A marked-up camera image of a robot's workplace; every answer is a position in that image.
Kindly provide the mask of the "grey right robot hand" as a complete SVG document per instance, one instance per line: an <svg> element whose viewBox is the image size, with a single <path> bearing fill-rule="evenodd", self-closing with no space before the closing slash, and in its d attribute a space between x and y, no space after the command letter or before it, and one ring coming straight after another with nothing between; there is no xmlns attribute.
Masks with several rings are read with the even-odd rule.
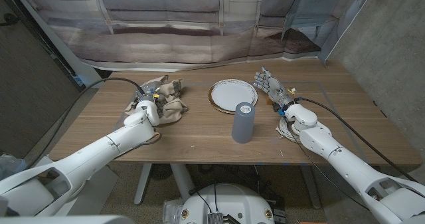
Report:
<svg viewBox="0 0 425 224"><path fill-rule="evenodd" d="M264 66L261 69L261 72L255 74L253 85L264 91L272 102L279 104L281 107L293 102L294 99L290 98L289 92L284 88L284 85Z"/></svg>

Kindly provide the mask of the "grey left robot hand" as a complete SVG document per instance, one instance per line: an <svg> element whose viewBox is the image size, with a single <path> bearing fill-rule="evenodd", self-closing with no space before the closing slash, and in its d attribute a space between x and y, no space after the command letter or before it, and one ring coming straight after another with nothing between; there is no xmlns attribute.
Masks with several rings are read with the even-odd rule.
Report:
<svg viewBox="0 0 425 224"><path fill-rule="evenodd" d="M143 93L141 93L139 90L137 91L136 98L138 102L141 102L142 100L148 100L155 102L156 100L164 101L165 96L163 94L160 94L160 86L163 83L161 81L151 81L147 82L146 84L142 84L140 88L143 90Z"/></svg>

